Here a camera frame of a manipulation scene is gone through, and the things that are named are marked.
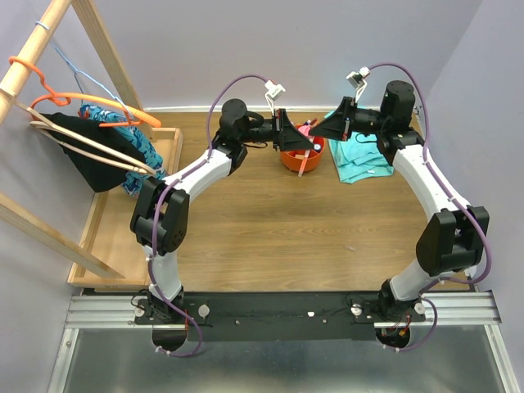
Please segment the orange pen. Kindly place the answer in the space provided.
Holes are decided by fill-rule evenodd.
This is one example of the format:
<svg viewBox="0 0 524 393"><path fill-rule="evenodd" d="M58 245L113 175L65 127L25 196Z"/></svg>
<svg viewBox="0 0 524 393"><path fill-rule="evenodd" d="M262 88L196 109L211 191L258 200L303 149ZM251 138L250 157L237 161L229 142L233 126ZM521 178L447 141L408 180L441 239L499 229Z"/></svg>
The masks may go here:
<svg viewBox="0 0 524 393"><path fill-rule="evenodd" d="M305 172L305 167L307 165L310 152L311 152L311 150L306 150L305 153L304 153L305 157L304 157L303 160L301 160L300 168L298 170L298 177L302 177L303 173Z"/></svg>

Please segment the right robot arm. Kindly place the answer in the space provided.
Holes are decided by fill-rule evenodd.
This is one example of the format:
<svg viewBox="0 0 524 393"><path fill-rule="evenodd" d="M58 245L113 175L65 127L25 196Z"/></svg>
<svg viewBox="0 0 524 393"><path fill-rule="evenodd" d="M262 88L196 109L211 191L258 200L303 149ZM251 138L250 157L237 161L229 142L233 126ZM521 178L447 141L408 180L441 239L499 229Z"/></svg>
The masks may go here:
<svg viewBox="0 0 524 393"><path fill-rule="evenodd" d="M378 150L412 188L428 219L415 260L378 292L376 310L388 321L411 309L439 281L452 282L455 273L492 258L487 210L456 194L437 168L426 140L410 125L414 105L413 85L394 80L387 84L379 110L362 109L354 98L345 97L310 132L337 141L349 140L354 132L374 135Z"/></svg>

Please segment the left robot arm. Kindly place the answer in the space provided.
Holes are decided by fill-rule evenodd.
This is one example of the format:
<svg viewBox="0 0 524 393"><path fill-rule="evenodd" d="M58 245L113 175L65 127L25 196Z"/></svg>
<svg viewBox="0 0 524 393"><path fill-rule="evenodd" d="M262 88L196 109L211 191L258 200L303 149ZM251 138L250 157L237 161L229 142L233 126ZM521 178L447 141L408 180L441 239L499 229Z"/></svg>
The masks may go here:
<svg viewBox="0 0 524 393"><path fill-rule="evenodd" d="M147 253L149 291L158 298L153 313L161 322L173 323L181 315L182 305L176 297L183 286L176 250L186 237L191 203L234 173L246 159L247 145L255 142L271 142L281 151L314 148L284 110L265 119L234 98L222 105L219 129L199 159L174 175L162 180L150 177L144 182L130 228Z"/></svg>

